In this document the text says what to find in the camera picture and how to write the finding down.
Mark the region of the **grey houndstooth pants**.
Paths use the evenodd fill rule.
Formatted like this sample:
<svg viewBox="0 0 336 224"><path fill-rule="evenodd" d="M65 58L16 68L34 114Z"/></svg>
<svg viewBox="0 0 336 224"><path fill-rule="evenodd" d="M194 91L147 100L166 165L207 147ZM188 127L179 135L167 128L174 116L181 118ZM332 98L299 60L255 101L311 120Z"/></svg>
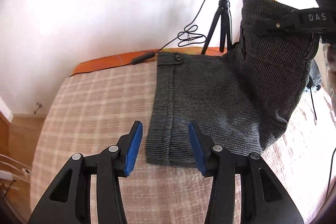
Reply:
<svg viewBox="0 0 336 224"><path fill-rule="evenodd" d="M194 167L188 126L232 153L263 152L287 129L318 50L312 34L258 36L257 21L280 19L294 8L243 0L240 40L222 56L186 55L166 65L157 57L157 86L146 139L150 164Z"/></svg>

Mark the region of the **pink checked bed blanket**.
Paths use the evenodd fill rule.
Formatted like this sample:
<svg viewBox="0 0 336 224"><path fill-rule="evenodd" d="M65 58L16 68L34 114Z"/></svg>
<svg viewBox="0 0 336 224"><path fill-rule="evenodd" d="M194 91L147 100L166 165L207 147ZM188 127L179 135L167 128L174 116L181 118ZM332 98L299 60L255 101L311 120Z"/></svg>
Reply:
<svg viewBox="0 0 336 224"><path fill-rule="evenodd" d="M134 170L120 179L128 223L203 223L212 178L197 169L188 126L196 121L215 144L239 155L257 152L270 166L305 223L321 211L335 175L335 113L330 96L295 94L296 84L270 99L239 83L218 58L197 76L182 61L150 62L64 80L38 141L31 175L36 205L75 153L115 145L135 121L143 140Z"/></svg>

